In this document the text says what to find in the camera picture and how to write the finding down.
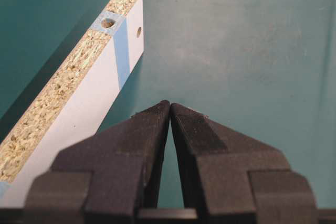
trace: tape strip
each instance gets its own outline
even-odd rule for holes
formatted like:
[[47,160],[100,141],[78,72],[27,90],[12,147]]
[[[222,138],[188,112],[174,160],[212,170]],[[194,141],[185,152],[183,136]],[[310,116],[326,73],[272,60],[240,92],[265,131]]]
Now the tape strip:
[[[101,22],[104,19],[112,20],[114,22],[114,25],[108,28],[103,27]],[[108,10],[103,10],[96,18],[96,20],[92,23],[90,28],[113,36],[118,31],[119,27],[121,26],[124,20],[125,17],[120,14],[109,12]]]
[[5,192],[7,189],[9,189],[10,184],[7,183],[6,181],[0,181],[0,198],[5,195]]
[[121,90],[130,75],[127,21],[124,20],[113,36],[117,61],[119,89]]

